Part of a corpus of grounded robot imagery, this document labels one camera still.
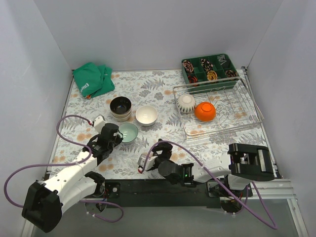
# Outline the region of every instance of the folded fabric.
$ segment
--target folded fabric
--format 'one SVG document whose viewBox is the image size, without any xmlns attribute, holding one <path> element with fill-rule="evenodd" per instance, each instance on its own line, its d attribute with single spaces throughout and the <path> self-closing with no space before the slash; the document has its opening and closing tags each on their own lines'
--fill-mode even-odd
<svg viewBox="0 0 316 237">
<path fill-rule="evenodd" d="M 115 89 L 111 80 L 112 69 L 105 65 L 87 63 L 73 71 L 79 91 L 85 98 L 93 98 Z"/>
</svg>

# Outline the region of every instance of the green crate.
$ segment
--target green crate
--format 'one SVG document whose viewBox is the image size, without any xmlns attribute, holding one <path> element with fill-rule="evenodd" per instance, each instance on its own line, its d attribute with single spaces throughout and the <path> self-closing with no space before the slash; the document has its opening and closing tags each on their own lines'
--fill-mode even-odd
<svg viewBox="0 0 316 237">
<path fill-rule="evenodd" d="M 181 61 L 181 68 L 182 68 L 182 75 L 184 78 L 184 81 L 186 82 L 186 84 L 190 84 L 189 80 L 188 80 L 188 76 L 195 76 L 197 77 L 199 82 L 202 81 L 207 81 L 207 72 L 204 71 L 200 60 L 202 58 L 205 58 L 206 60 L 208 60 L 211 64 L 213 64 L 213 71 L 216 72 L 217 74 L 217 79 L 224 79 L 227 78 L 225 72 L 227 70 L 232 70 L 234 72 L 237 72 L 236 68 L 234 67 L 233 63 L 231 62 L 229 56 L 225 53 L 221 53 L 221 54 L 215 54 L 215 55 L 210 55 L 210 56 L 203 56 L 203 57 L 198 57 L 198 58 L 189 58 L 189 59 L 183 59 Z M 184 60 L 190 61 L 193 65 L 193 73 L 192 74 L 187 74 L 186 70 L 183 67 L 182 62 Z M 207 88 L 205 88 L 206 90 L 204 90 L 203 92 L 196 92 L 196 93 L 204 93 L 204 92 L 210 92 L 215 91 L 216 88 L 218 88 L 218 90 L 223 90 L 223 86 L 229 86 L 231 88 L 234 87 L 234 85 L 236 84 L 236 80 L 232 80 L 229 82 L 223 82 L 223 81 L 219 81 L 217 83 L 212 83 L 211 85 L 208 85 Z M 192 86 L 192 88 L 190 88 L 190 92 L 193 93 L 195 91 L 199 91 L 199 86 Z"/>
</svg>

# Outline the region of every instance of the gray floor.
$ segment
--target gray floor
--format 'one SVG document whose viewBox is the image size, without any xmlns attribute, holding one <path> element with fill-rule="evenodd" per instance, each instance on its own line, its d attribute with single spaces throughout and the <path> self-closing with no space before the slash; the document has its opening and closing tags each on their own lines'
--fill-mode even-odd
<svg viewBox="0 0 316 237">
<path fill-rule="evenodd" d="M 249 206 L 268 220 L 259 200 L 250 200 Z M 266 200 L 279 230 L 262 224 L 250 213 L 233 218 L 220 210 L 204 207 L 130 207 L 117 223 L 106 223 L 85 213 L 83 203 L 70 208 L 58 226 L 50 233 L 34 229 L 32 237 L 297 237 L 297 231 L 286 200 Z M 119 215 L 117 209 L 107 209 L 108 218 Z"/>
</svg>

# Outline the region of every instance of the floral tablecloth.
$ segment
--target floral tablecloth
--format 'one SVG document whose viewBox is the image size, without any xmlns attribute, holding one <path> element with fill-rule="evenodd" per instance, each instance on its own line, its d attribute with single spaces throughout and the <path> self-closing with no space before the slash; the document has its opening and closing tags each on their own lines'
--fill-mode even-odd
<svg viewBox="0 0 316 237">
<path fill-rule="evenodd" d="M 132 117 L 127 122 L 135 124 L 139 133 L 133 142 L 118 145 L 110 156 L 95 169 L 106 179 L 162 178 L 157 170 L 143 174 L 137 172 L 139 156 L 142 153 L 146 154 L 159 138 L 184 145 L 197 155 L 206 166 L 212 159 L 227 152 L 228 145 L 231 143 L 267 145 L 261 126 L 188 142 L 172 92 L 175 85 L 185 84 L 181 71 L 114 72 L 111 78 L 115 84 L 115 90 L 89 100 L 83 98 L 74 83 L 66 109 L 67 115 L 81 115 L 90 120 L 103 115 L 107 122 L 120 125 L 121 123 L 114 120 L 111 115 L 110 102 L 118 96 L 126 96 L 131 100 L 133 112 Z M 135 119 L 136 110 L 143 105 L 154 106 L 158 111 L 158 119 L 152 126 L 141 126 Z M 79 118 L 69 118 L 63 123 L 62 134 L 76 142 L 86 144 L 96 134 L 96 131 Z M 70 163 L 76 158 L 80 150 L 80 147 L 59 139 L 55 157 L 51 162 Z M 178 164 L 194 161 L 178 147 L 173 148 L 171 159 Z M 62 168 L 53 167 L 51 175 L 59 172 Z"/>
</svg>

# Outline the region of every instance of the wire rack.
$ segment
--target wire rack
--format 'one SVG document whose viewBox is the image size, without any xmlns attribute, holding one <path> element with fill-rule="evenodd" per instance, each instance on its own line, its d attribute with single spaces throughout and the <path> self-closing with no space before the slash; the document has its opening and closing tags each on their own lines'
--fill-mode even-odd
<svg viewBox="0 0 316 237">
<path fill-rule="evenodd" d="M 240 77 L 175 86 L 173 94 L 176 104 L 180 95 L 188 93 L 195 98 L 197 105 L 205 101 L 212 103 L 216 117 L 212 121 L 202 122 L 196 118 L 194 111 L 185 114 L 177 106 L 187 140 L 246 130 L 263 120 L 254 98 Z"/>
</svg>

